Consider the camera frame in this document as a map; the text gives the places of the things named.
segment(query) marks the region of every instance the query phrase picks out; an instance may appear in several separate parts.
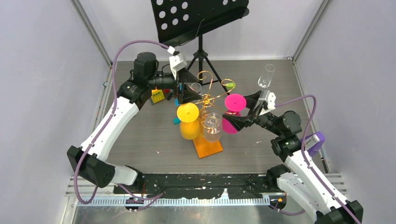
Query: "metal beam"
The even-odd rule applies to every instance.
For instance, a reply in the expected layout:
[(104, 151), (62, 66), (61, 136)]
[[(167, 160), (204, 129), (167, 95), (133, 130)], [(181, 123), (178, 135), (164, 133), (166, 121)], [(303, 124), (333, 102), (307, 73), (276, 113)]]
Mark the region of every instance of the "metal beam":
[(92, 37), (93, 42), (95, 45), (98, 47), (100, 53), (102, 54), (104, 60), (106, 63), (111, 66), (112, 65), (112, 60), (110, 59), (109, 54), (106, 52), (105, 47), (103, 46), (102, 41), (100, 41), (98, 34), (95, 31), (95, 28), (93, 27), (91, 21), (89, 20), (87, 14), (85, 13), (85, 10), (83, 6), (81, 5), (79, 0), (70, 0), (72, 5), (74, 6), (77, 14), (80, 16), (81, 21), (84, 23), (85, 27), (87, 28), (87, 31), (89, 35)]
[(295, 63), (297, 61), (301, 52), (303, 52), (305, 45), (307, 44), (309, 38), (311, 37), (316, 26), (319, 24), (320, 20), (322, 19), (323, 15), (325, 14), (327, 7), (329, 6), (329, 4), (331, 2), (332, 2), (332, 0), (322, 0), (322, 3), (320, 4), (319, 9), (317, 10), (315, 16), (313, 17), (311, 24), (309, 25), (307, 31), (305, 32), (304, 37), (301, 40), (301, 42), (297, 48), (297, 51), (295, 52), (295, 54), (293, 56), (293, 63)]

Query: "black music stand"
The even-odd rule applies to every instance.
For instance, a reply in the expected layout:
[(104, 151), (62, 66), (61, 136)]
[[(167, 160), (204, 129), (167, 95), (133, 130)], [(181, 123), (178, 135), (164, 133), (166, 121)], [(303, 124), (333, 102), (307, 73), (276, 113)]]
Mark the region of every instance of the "black music stand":
[(188, 70), (198, 59), (198, 70), (203, 70), (204, 59), (217, 80), (221, 78), (208, 59), (203, 48), (202, 35), (249, 14), (249, 0), (151, 0), (159, 42), (176, 47), (198, 37), (198, 51)]

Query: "orange block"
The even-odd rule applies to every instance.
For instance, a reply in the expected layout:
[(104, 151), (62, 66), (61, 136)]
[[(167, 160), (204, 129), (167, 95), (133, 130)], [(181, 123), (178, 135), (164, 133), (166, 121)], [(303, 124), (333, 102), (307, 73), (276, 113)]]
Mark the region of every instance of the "orange block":
[(200, 159), (223, 151), (220, 141), (208, 142), (201, 133), (194, 140), (195, 150)]

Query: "round hole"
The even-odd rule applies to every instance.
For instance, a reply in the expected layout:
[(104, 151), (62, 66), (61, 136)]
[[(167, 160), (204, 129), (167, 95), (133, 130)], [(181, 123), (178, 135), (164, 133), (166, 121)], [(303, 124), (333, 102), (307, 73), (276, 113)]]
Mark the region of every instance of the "round hole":
[(159, 13), (159, 17), (162, 19), (163, 17), (165, 17), (166, 13), (164, 11), (160, 11)]
[(172, 8), (170, 8), (170, 12), (171, 13), (176, 13), (176, 11), (177, 11), (177, 8), (176, 8), (176, 6), (172, 6)]
[(182, 9), (186, 9), (188, 7), (188, 3), (185, 1), (185, 2), (183, 2), (183, 4), (182, 4)]
[(168, 25), (166, 23), (161, 25), (161, 29), (166, 30), (166, 28), (168, 28)]

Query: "gray wooden tabletop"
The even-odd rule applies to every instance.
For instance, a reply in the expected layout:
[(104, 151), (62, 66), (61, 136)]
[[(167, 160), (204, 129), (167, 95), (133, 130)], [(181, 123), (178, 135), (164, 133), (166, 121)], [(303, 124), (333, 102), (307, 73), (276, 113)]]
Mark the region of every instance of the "gray wooden tabletop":
[[(262, 90), (257, 80), (268, 63), (276, 66), (276, 73), (269, 90), (276, 94), (276, 103), (282, 103), (301, 96), (296, 75), (289, 60), (245, 60), (245, 61), (212, 61), (222, 79), (229, 78), (236, 83), (232, 93), (249, 95)], [(117, 87), (129, 78), (133, 62), (119, 62), (116, 71)], [(209, 66), (204, 62), (204, 69)], [(198, 62), (191, 68), (193, 74), (198, 73)], [(219, 83), (214, 83), (211, 95), (223, 93)], [(107, 107), (112, 103), (110, 94)], [(225, 109), (224, 97), (219, 98), (215, 105)], [(179, 125), (173, 124), (176, 117), (174, 100), (162, 101), (151, 105), (147, 102), (142, 110), (127, 124), (116, 140), (108, 162), (118, 165), (129, 165), (144, 173), (265, 173), (267, 169), (279, 165), (282, 161), (274, 155), (270, 140), (276, 136), (269, 131), (253, 125), (244, 128), (237, 134), (224, 133), (220, 142), (223, 152), (199, 159), (192, 140), (180, 135)], [(222, 114), (222, 111), (211, 109)], [(308, 115), (302, 101), (278, 108), (273, 113), (281, 115), (293, 110), (302, 120), (303, 129)], [(246, 115), (247, 109), (241, 112)], [(323, 171), (319, 155), (314, 162)]]

